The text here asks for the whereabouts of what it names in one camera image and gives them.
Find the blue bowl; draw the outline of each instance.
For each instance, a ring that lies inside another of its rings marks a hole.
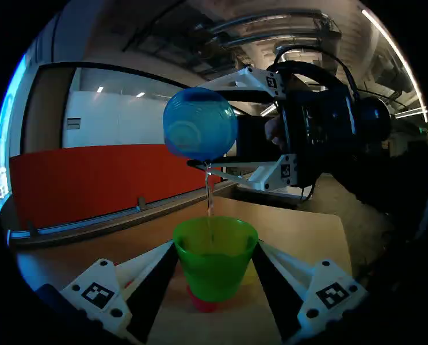
[[[169,151],[201,161],[222,157],[238,134],[233,108],[217,92],[203,87],[179,91],[163,114],[165,144]]]

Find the red wall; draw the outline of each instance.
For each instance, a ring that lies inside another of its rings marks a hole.
[[[65,148],[10,159],[21,228],[83,220],[204,186],[204,173],[164,145]]]

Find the wooden table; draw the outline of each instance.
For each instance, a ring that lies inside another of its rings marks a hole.
[[[167,216],[95,239],[66,246],[19,252],[21,272],[33,288],[50,283],[62,289],[98,258],[121,263],[172,237],[174,227],[194,217],[205,216],[202,201]],[[254,226],[259,238],[296,258],[314,265],[330,258],[351,274],[350,256],[340,218],[214,198],[214,212]],[[280,337],[261,288],[254,265],[238,293],[219,310],[202,314],[195,310],[186,292],[178,264],[149,334],[148,344],[165,343],[279,343]]]

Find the floor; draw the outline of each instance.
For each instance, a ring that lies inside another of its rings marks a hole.
[[[316,183],[313,197],[299,206],[283,198],[264,198],[263,196],[257,198],[250,194],[230,190],[224,191],[222,196],[275,207],[339,216],[349,246],[354,277],[365,265],[383,253],[388,240],[385,234],[392,230],[392,225],[385,215],[361,203],[330,175],[321,176]]]

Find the green cup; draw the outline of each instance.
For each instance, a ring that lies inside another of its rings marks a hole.
[[[238,290],[258,238],[244,221],[202,217],[180,223],[173,239],[192,293],[222,302]]]

